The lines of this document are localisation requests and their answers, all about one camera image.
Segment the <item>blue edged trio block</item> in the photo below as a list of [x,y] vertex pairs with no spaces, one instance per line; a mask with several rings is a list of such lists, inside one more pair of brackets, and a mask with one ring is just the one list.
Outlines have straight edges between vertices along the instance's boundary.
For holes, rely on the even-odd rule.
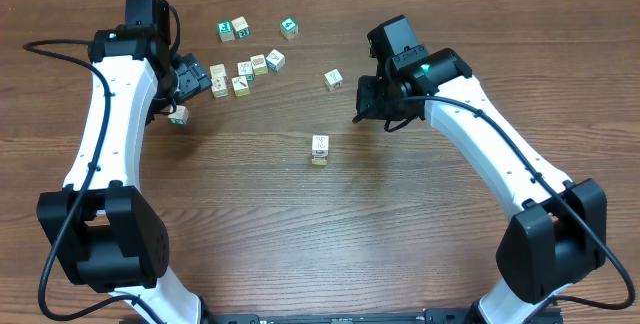
[[329,137],[327,135],[312,136],[311,153],[313,156],[327,156],[329,153]]

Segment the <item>blue letter P block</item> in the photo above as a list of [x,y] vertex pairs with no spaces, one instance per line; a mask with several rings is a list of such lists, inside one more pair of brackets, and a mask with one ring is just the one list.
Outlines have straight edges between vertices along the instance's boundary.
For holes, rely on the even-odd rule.
[[312,165],[316,165],[316,166],[326,166],[328,164],[327,160],[324,159],[312,159],[311,160],[311,164]]

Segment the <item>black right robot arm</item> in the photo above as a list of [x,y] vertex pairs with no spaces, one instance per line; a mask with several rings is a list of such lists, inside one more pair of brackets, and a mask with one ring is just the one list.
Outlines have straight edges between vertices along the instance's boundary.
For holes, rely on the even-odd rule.
[[452,49],[429,52],[408,19],[368,35],[373,76],[358,81],[356,121],[427,121],[469,161],[505,212],[496,252],[499,282],[466,314],[468,323],[559,323],[549,309],[564,289],[605,262],[607,198],[592,179],[574,182],[538,154],[492,105]]

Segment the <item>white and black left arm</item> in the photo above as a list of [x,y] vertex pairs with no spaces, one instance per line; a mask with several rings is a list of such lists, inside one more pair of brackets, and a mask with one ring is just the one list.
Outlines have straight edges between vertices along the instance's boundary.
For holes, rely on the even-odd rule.
[[92,95],[81,144],[61,190],[43,193],[45,268],[125,302],[146,323],[209,323],[204,300],[171,270],[165,224],[140,191],[144,131],[158,115],[183,122],[184,103],[212,83],[180,55],[180,23],[166,0],[126,0],[125,21],[87,42]]

